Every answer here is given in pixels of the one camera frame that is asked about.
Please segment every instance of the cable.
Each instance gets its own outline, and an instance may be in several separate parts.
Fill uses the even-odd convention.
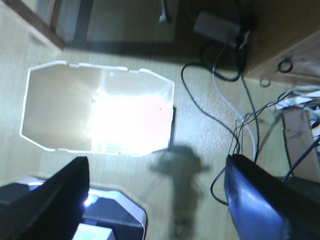
[[[306,158],[306,156],[311,152],[311,150],[318,145],[320,142],[320,136],[310,145],[310,147],[299,157],[299,159],[293,164],[290,170],[284,176],[282,182],[285,183],[292,172],[298,167],[298,165]]]
[[[231,151],[231,148],[232,148],[233,144],[234,144],[234,138],[231,139],[231,143],[230,143],[228,155],[230,155],[230,151]]]
[[[244,89],[246,91],[246,94],[249,98],[249,102],[252,108],[252,111],[254,112],[254,118],[255,118],[255,126],[256,126],[256,152],[253,158],[253,162],[256,163],[258,160],[258,155],[259,155],[259,148],[260,148],[260,128],[259,128],[259,122],[258,122],[258,118],[257,118],[257,114],[256,114],[256,108],[254,105],[254,102],[252,100],[251,94],[249,92],[248,86],[246,84],[245,78],[243,75],[241,75],[241,81],[243,83]]]
[[[284,141],[284,150],[285,150],[285,155],[286,159],[288,160],[289,167],[292,168],[291,160],[290,160],[290,155],[289,155],[289,150],[288,150],[288,143],[287,143],[287,137],[286,137],[286,123],[285,123],[285,118],[284,114],[281,114],[281,119],[282,119],[282,134],[283,134],[283,141]]]
[[[244,154],[244,129],[241,131],[241,154]]]
[[[213,180],[211,186],[210,186],[210,192],[211,192],[211,195],[213,196],[213,198],[215,200],[217,200],[219,203],[225,205],[225,206],[228,206],[229,204],[226,202],[226,201],[223,201],[221,200],[220,198],[218,198],[215,193],[214,193],[214,185],[215,183],[217,182],[217,180],[221,177],[221,175],[225,172],[226,168],[224,167],[221,172],[219,172],[219,174],[215,177],[215,179]]]
[[[237,147],[237,153],[240,152],[240,142],[239,139],[237,138],[237,136],[234,134],[234,132],[231,130],[231,128],[229,128],[225,123],[223,123],[221,120],[219,120],[218,118],[214,117],[213,115],[209,114],[208,112],[206,112],[205,110],[203,110],[200,105],[197,103],[197,101],[195,100],[195,98],[192,96],[189,88],[186,85],[185,82],[185,78],[184,78],[184,71],[187,67],[190,66],[194,66],[194,67],[203,67],[202,64],[200,63],[188,63],[186,65],[183,66],[182,70],[181,70],[181,80],[183,83],[183,86],[186,90],[186,92],[188,93],[189,97],[191,98],[192,102],[195,104],[195,106],[200,110],[201,113],[203,113],[204,115],[206,115],[207,117],[211,118],[212,120],[216,121],[217,123],[219,123],[222,127],[224,127],[229,133],[232,134],[233,138],[235,138],[236,141],[236,147]]]
[[[208,71],[212,71],[212,67],[208,64],[208,63],[206,63],[206,61],[204,60],[204,52],[205,52],[205,50],[209,47],[209,46],[211,46],[212,44],[216,44],[217,42],[216,41],[210,41],[210,42],[208,42],[207,44],[205,44],[201,49],[200,49],[200,51],[199,51],[199,60],[200,60],[200,62],[201,62],[201,64],[202,64],[202,66],[204,67],[204,68],[206,68]],[[235,59],[236,59],[236,62],[239,62],[239,54],[241,53],[241,50],[239,49],[239,46],[237,46],[236,47],[236,49],[235,49]],[[212,71],[213,72],[213,74],[217,77],[217,78],[219,78],[220,80],[222,80],[222,81],[226,81],[226,82],[236,82],[236,81],[238,81],[239,80],[239,78],[240,78],[240,76],[241,76],[241,74],[242,74],[242,69],[238,69],[238,73],[237,73],[237,75],[236,76],[234,76],[234,77],[231,77],[231,78],[228,78],[228,77],[226,77],[226,76],[223,76],[221,73],[219,73],[218,71],[217,71],[217,67],[218,67],[218,65],[219,65],[219,61],[217,61],[216,63],[215,63],[215,69]]]
[[[242,125],[241,125],[241,126],[238,126],[237,128],[243,128],[244,126],[252,123],[253,121],[255,121],[255,119],[256,119],[265,109],[270,108],[270,107],[278,104],[279,102],[281,102],[283,99],[285,99],[285,98],[286,98],[287,96],[289,96],[290,94],[291,94],[291,92],[289,92],[289,91],[286,92],[286,93],[282,93],[280,96],[283,96],[283,95],[284,95],[284,96],[281,97],[281,98],[280,98],[280,96],[279,96],[277,102],[272,102],[272,101],[270,101],[270,102],[268,102],[266,105],[264,105],[263,107],[261,107],[259,110],[255,111],[255,112],[247,113],[247,114],[244,116],[244,118],[246,119],[246,122],[243,122]],[[249,119],[247,119],[247,118],[248,118],[248,117],[250,118],[251,116],[255,115],[255,113],[256,113],[256,116],[255,116],[253,119],[251,119],[250,121],[248,121]]]
[[[215,63],[213,65],[213,68],[212,68],[212,72],[214,73],[215,71],[215,68],[216,68],[216,63],[217,61],[219,60],[220,56],[222,55],[222,53],[224,52],[224,50],[226,49],[226,46],[227,46],[228,43],[224,44],[223,48],[221,49],[221,51],[219,52],[216,60],[215,60]],[[218,87],[218,84],[217,84],[217,81],[216,81],[216,76],[214,74],[212,74],[212,81],[213,81],[213,84],[215,86],[215,89],[219,95],[219,97],[235,112],[235,114],[238,116],[238,118],[243,122],[245,120],[245,118],[242,116],[242,114],[239,112],[239,110],[230,102],[227,100],[227,98],[223,95],[223,93],[221,92],[220,88]],[[252,140],[252,147],[253,147],[253,159],[256,159],[256,154],[257,154],[257,146],[256,146],[256,141],[255,141],[255,137],[254,137],[254,134],[251,130],[251,128],[249,127],[249,125],[246,125],[245,126],[250,137],[251,137],[251,140]]]

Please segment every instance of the plastic bin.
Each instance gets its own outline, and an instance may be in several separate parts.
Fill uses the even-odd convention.
[[[150,70],[55,61],[29,69],[20,135],[47,151],[166,149],[174,83]]]

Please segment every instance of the wooden floor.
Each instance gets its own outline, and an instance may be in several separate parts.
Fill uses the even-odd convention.
[[[25,2],[37,10],[37,1]],[[73,10],[80,9],[80,1],[68,2],[78,4]],[[195,55],[206,39],[192,35],[194,49],[189,49],[191,40],[184,46],[182,41],[179,49],[171,49],[178,45],[173,42],[177,36],[175,24],[181,3],[183,1],[168,0],[173,21],[168,25],[160,25],[160,1],[94,1],[86,40],[99,41],[99,44],[91,50],[83,42],[72,45],[72,31],[75,33],[80,26],[71,21],[77,20],[77,14],[66,14],[71,10],[64,6],[58,32],[69,39],[70,47],[63,52],[46,47],[0,11],[0,183],[28,175],[50,177],[76,157],[76,154],[66,152],[43,151],[19,137],[29,67],[65,60],[70,64],[125,66],[131,70],[146,68],[175,82],[173,151],[156,152],[144,157],[89,154],[91,185],[118,189],[140,204],[148,216],[147,240],[238,239],[228,208],[216,202],[209,191],[213,178],[225,165],[231,136],[200,113],[180,79],[183,63]],[[128,23],[132,29],[128,27],[128,21],[135,21],[132,25]],[[137,25],[144,28],[139,28],[140,32],[135,31],[133,27]],[[142,49],[143,45],[150,49],[141,54],[135,49],[128,50],[135,47]],[[190,68],[185,71],[185,78],[195,99],[206,111],[228,126],[235,126],[236,115],[218,97],[209,72]],[[240,81],[219,81],[218,84],[242,113],[251,111]],[[262,88],[255,79],[247,79],[247,84],[257,108],[274,101],[280,93],[292,88],[281,83]],[[268,139],[258,163],[274,175],[284,175],[288,163],[282,123],[276,121],[278,114],[274,108],[269,108],[259,118],[261,137],[268,135]],[[247,133],[244,136],[244,153],[252,157]],[[224,198],[222,180],[216,184],[216,192]]]

